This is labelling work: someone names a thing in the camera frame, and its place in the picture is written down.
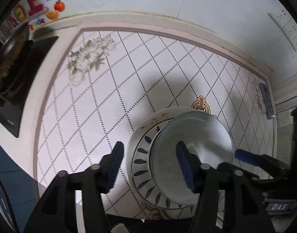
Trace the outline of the colourful wall sticker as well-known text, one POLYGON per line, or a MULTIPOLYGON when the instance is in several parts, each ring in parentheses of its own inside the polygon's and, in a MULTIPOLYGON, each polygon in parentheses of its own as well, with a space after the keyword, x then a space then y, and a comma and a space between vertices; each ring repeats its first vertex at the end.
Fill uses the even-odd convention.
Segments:
POLYGON ((0 41, 4 43, 12 32, 26 21, 29 30, 34 31, 59 19, 65 10, 63 0, 21 0, 0 26, 0 41))

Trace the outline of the patterned pink table mat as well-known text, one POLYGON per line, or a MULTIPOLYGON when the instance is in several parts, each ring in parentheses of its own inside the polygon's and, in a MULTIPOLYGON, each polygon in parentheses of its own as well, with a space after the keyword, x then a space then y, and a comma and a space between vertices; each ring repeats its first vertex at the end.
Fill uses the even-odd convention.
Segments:
MULTIPOLYGON (((48 186, 61 170, 98 163, 140 124, 171 107, 214 115, 234 148, 273 155, 275 122, 266 116, 264 79, 231 59, 169 37, 116 30, 80 33, 49 89, 36 146, 36 177, 48 186)), ((108 214, 148 215, 126 164, 103 197, 108 214)))

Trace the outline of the blue lower cabinet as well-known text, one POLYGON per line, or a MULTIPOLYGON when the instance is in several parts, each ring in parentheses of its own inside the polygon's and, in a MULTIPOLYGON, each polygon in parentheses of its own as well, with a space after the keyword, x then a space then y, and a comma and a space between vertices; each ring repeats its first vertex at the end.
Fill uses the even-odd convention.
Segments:
POLYGON ((18 230, 24 232, 25 226, 37 202, 45 191, 45 186, 38 183, 18 166, 0 146, 0 180, 9 202, 0 188, 0 204, 6 218, 15 221, 18 230))

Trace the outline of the blue striped white plate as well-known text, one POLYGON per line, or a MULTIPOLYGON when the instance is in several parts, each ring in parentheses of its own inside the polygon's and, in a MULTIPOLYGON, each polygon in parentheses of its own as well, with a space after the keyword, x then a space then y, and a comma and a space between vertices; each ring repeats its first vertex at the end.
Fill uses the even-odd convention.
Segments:
POLYGON ((150 205, 160 209, 185 209, 194 205, 183 205, 171 201, 159 189, 149 169, 149 151, 154 137, 169 123, 161 122, 149 129, 139 128, 129 140, 129 167, 131 183, 138 194, 150 205))

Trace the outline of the white wall power sockets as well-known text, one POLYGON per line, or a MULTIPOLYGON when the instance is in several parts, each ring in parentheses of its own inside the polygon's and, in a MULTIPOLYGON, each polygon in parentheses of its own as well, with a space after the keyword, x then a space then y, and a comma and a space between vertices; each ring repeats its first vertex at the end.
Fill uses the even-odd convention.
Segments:
POLYGON ((268 15, 282 30, 293 49, 297 51, 297 23, 288 11, 282 5, 275 5, 268 15))

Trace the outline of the white plate pink floral rim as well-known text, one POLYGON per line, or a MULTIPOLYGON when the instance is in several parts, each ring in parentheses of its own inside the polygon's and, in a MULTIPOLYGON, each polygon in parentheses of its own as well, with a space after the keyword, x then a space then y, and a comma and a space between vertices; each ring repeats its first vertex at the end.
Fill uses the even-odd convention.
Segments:
POLYGON ((145 219, 171 220, 194 216, 195 205, 181 205, 170 201, 155 184, 149 170, 149 151, 157 135, 172 119, 193 111, 189 107, 171 107, 149 116, 131 136, 126 149, 126 169, 132 190, 140 199, 145 219))

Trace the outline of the blue smartphone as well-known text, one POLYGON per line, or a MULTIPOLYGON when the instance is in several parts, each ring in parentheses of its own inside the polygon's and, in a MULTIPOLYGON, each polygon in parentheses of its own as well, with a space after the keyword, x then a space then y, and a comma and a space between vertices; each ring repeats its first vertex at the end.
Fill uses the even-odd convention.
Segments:
POLYGON ((269 87, 267 84, 259 83, 259 88, 261 90, 262 98, 265 104, 266 115, 268 119, 274 119, 275 113, 272 104, 272 99, 269 91, 269 87))

